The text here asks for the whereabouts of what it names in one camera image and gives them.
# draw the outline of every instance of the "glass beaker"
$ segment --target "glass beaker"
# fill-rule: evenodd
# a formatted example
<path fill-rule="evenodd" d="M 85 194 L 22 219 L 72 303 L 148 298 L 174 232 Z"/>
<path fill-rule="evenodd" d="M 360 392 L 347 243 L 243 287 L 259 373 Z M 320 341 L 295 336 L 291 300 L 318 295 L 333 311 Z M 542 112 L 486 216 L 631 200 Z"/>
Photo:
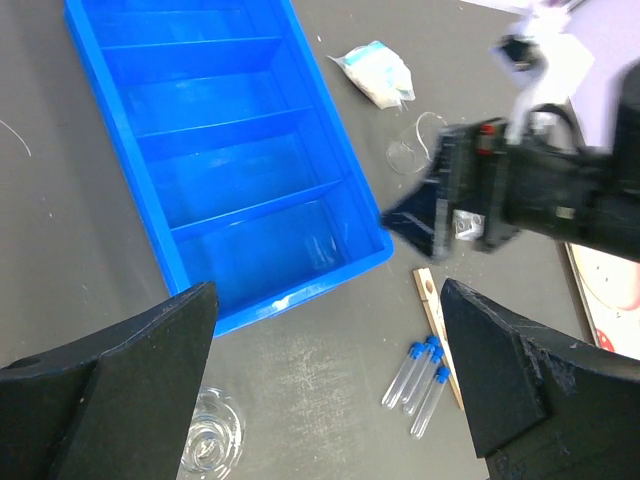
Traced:
<path fill-rule="evenodd" d="M 435 147 L 438 132 L 447 122 L 440 115 L 424 112 L 415 123 L 405 128 L 387 147 L 387 161 L 403 175 L 419 172 L 431 162 L 430 148 Z"/>
<path fill-rule="evenodd" d="M 201 387 L 178 478 L 225 478 L 242 454 L 244 429 L 244 417 L 233 398 L 216 388 Z"/>

